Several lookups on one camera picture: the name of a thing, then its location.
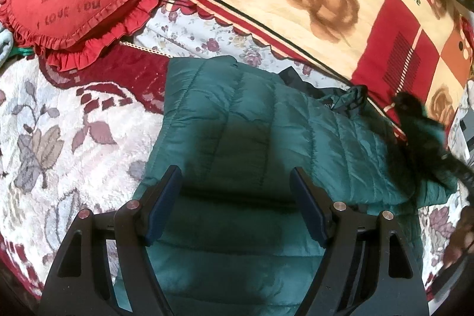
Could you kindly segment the light blue folded cloth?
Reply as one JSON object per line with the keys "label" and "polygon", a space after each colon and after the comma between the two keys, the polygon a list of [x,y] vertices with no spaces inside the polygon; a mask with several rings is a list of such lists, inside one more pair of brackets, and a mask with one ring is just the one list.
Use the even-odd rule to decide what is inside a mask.
{"label": "light blue folded cloth", "polygon": [[13,46],[14,37],[12,32],[0,23],[0,66],[9,58]]}

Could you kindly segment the small floral white sheet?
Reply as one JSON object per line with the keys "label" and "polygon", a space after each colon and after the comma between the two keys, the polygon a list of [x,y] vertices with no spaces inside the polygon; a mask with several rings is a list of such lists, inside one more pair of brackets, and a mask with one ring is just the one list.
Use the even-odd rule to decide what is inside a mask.
{"label": "small floral white sheet", "polygon": [[271,48],[254,41],[250,35],[239,34],[233,26],[223,26],[215,19],[203,19],[198,14],[184,15],[180,10],[160,7],[132,38],[132,43],[171,57],[210,59],[230,55],[239,62],[273,73],[293,67],[304,81],[315,87],[348,86],[325,74],[313,65],[281,58]]}

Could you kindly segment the green quilted puffer jacket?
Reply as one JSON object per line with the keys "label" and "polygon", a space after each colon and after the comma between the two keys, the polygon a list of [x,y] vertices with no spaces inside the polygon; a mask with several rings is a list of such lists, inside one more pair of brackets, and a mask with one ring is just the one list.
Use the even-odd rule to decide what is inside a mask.
{"label": "green quilted puffer jacket", "polygon": [[296,167],[334,200],[394,213],[416,260],[419,209],[457,188],[409,154],[363,87],[304,93],[231,57],[170,60],[136,195],[171,165],[182,189],[148,254],[176,315],[295,314],[324,253],[290,190]]}

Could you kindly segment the floral white red bedspread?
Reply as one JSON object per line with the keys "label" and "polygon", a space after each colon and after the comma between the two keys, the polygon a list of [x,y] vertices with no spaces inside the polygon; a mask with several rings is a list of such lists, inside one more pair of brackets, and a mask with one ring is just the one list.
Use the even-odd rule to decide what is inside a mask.
{"label": "floral white red bedspread", "polygon": [[119,42],[82,70],[43,59],[1,69],[1,277],[29,307],[83,207],[140,182],[161,129],[169,55]]}

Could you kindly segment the red cream rose blanket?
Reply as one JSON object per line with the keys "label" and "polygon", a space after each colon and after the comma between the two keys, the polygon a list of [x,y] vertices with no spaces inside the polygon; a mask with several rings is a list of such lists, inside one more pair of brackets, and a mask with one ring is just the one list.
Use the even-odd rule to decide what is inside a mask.
{"label": "red cream rose blanket", "polygon": [[378,109],[409,92],[450,127],[473,63],[463,0],[168,0],[231,24],[284,58],[364,84]]}

